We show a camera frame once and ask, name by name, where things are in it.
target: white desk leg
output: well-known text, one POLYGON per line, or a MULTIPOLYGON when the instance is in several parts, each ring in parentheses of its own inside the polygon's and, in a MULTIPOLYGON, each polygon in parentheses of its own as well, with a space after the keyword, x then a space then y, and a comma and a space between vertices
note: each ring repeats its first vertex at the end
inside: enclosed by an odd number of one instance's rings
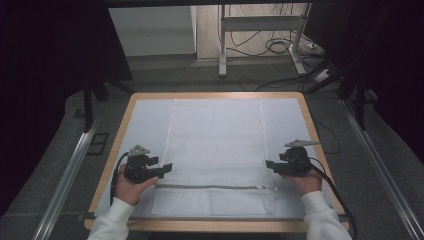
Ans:
POLYGON ((306 23, 306 19, 308 18, 310 7, 311 7, 311 4, 307 3, 305 8, 303 9, 303 12, 297 27, 296 36, 293 41, 293 45, 290 44, 290 47, 289 47, 290 55, 293 59, 294 65, 296 66, 296 70, 297 70, 297 73, 299 73, 299 75, 306 74, 305 68, 303 67, 302 61, 300 60, 299 54, 297 53, 297 49, 299 48, 299 42, 303 34, 303 29, 305 28, 305 23, 306 23))
POLYGON ((219 54, 219 76, 227 76, 227 48, 225 47, 225 5, 221 5, 221 51, 219 54))

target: sleeve cuff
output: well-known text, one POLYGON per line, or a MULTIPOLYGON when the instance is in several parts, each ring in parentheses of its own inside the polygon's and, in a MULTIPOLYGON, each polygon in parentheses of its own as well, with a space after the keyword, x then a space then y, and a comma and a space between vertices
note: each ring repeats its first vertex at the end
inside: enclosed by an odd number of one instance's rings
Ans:
POLYGON ((330 208, 324 199, 324 194, 321 191, 307 193, 303 195, 301 199, 305 206, 306 215, 321 212, 330 208))
POLYGON ((114 222, 127 222, 134 207, 122 201, 119 198, 113 198, 112 206, 110 206, 106 217, 114 222))

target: wooden floor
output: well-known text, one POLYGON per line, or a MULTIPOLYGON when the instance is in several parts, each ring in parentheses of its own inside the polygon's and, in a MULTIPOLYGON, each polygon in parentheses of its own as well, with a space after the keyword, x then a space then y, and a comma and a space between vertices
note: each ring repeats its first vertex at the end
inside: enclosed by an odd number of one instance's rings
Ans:
MULTIPOLYGON (((305 4, 250 4, 226 5, 226 16, 275 16, 275 15, 300 15, 305 4)), ((220 6, 196 6, 197 17, 197 58, 219 58, 220 48, 220 6)), ((262 31, 262 32, 228 32, 226 33, 226 47, 228 57, 252 56, 279 56, 287 55, 286 45, 275 44, 274 52, 267 52, 266 43, 270 39, 281 40, 295 37, 295 33, 288 31, 262 31)), ((302 38, 300 46, 309 44, 302 38)))

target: wooden table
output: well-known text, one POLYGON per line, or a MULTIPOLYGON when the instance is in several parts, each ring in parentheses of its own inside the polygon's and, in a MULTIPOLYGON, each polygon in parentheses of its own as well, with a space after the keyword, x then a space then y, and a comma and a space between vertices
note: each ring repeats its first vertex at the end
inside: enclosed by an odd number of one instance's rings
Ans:
MULTIPOLYGON (((308 128, 311 140, 319 141, 317 132, 312 122, 311 115, 308 110, 305 98, 301 93, 298 92, 286 92, 286 93, 244 93, 244 92, 196 92, 196 93, 136 93, 132 95, 115 141, 113 143, 109 158, 103 170, 103 174, 99 181, 96 193, 94 194, 89 213, 94 213, 99 204, 103 190, 108 185, 109 177, 114 169, 115 161, 118 157, 118 152, 121 147, 122 139, 126 132, 128 123, 130 121, 133 108, 137 100, 147 99, 255 99, 255 98, 297 98, 300 108, 305 119, 305 123, 308 128)), ((331 171, 328 167, 325 159, 324 152, 321 145, 315 145, 314 150, 316 156, 320 159, 327 175, 332 179, 331 171)), ((334 194, 331 192, 331 198, 334 204, 334 209, 339 213, 343 214, 343 208, 337 201, 334 194)), ((85 227, 91 229, 93 225, 93 219, 85 220, 85 227)), ((281 233, 281 232, 306 232, 307 228, 301 220, 275 220, 275 219, 246 219, 246 220, 189 220, 189 219, 130 219, 128 222, 129 229, 140 230, 147 232, 264 232, 264 233, 281 233)))

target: forearm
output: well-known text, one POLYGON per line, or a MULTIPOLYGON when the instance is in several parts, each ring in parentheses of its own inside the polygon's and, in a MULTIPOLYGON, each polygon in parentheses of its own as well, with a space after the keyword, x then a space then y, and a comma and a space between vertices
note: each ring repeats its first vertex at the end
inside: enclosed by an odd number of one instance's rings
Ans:
POLYGON ((133 206, 114 198, 109 211, 94 221, 88 239, 126 239, 129 232, 127 222, 133 211, 133 206))
POLYGON ((311 192, 302 197, 305 206, 305 223, 308 225, 308 239, 352 239, 339 222, 336 211, 325 202, 321 191, 311 192))

